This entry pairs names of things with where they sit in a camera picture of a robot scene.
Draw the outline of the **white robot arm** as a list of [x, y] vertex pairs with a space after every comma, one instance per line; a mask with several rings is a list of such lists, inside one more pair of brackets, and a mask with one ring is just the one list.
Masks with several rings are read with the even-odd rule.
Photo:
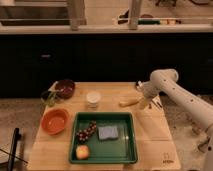
[[210, 137], [202, 171], [213, 171], [213, 106], [179, 86], [178, 79], [179, 75], [175, 69], [154, 70], [148, 81], [138, 84], [138, 90], [143, 94], [141, 104], [145, 105], [160, 92], [164, 92], [187, 110]]

